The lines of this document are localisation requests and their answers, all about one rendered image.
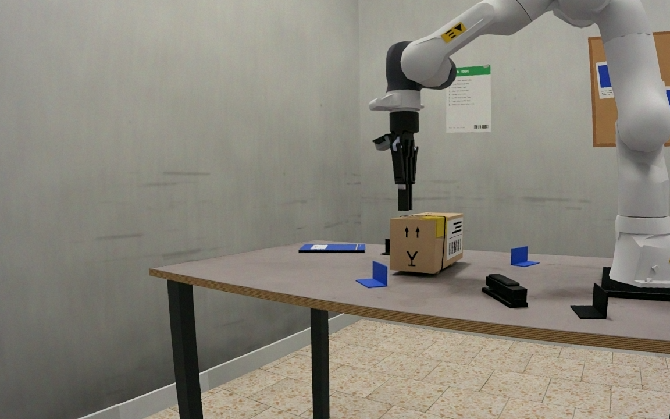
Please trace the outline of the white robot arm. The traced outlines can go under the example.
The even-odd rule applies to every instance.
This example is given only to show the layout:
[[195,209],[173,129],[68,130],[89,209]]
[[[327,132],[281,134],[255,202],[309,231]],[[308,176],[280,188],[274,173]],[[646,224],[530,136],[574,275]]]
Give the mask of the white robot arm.
[[609,276],[640,288],[670,288],[664,157],[670,105],[640,0],[483,0],[423,39],[390,46],[386,96],[371,101],[369,109],[421,111],[421,88],[443,90],[457,78],[450,55],[479,35],[513,35],[549,11],[573,27],[595,22],[603,39],[618,111],[618,215]]

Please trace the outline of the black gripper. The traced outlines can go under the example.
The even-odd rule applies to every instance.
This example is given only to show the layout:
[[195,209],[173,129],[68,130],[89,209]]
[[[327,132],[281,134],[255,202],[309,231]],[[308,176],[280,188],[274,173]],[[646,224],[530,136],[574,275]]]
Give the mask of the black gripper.
[[389,131],[395,133],[389,147],[393,155],[394,184],[398,184],[398,211],[409,211],[412,210],[412,184],[415,184],[419,150],[413,138],[413,134],[419,132],[419,112],[389,112]]

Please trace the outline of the blue l-shaped angle piece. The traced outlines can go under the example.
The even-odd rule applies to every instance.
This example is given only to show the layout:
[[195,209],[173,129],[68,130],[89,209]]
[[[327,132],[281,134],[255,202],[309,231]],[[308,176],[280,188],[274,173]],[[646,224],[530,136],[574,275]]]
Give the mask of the blue l-shaped angle piece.
[[372,279],[356,279],[355,281],[366,288],[387,287],[387,266],[373,261]]

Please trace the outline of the yellow flat panel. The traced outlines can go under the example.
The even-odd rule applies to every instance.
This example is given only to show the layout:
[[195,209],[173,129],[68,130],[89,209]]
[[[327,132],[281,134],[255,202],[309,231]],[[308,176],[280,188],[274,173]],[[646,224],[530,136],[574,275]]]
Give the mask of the yellow flat panel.
[[[436,238],[444,236],[444,217],[427,216],[419,219],[436,220]],[[447,235],[447,216],[445,216],[445,235]]]

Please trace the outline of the blue l-shaped bracket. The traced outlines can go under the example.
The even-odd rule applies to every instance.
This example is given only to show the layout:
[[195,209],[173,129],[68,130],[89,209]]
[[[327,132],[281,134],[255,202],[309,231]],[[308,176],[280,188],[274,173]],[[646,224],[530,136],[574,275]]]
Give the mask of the blue l-shaped bracket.
[[525,267],[535,264],[540,263],[528,261],[528,246],[511,249],[511,265]]

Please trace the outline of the brown cardboard box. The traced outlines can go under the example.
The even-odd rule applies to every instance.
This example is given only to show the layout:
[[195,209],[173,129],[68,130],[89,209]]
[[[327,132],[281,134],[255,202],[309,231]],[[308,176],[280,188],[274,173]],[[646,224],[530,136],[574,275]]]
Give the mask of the brown cardboard box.
[[[389,219],[389,269],[435,274],[463,258],[464,213],[418,213],[447,216],[447,235],[436,238],[436,220],[426,216]],[[444,244],[444,257],[443,257]]]

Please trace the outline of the blue notebook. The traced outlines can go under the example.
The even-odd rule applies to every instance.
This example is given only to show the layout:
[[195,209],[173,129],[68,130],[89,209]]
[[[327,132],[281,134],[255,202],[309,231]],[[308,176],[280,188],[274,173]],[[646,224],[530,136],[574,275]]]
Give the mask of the blue notebook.
[[305,254],[364,254],[365,244],[305,244],[298,252]]

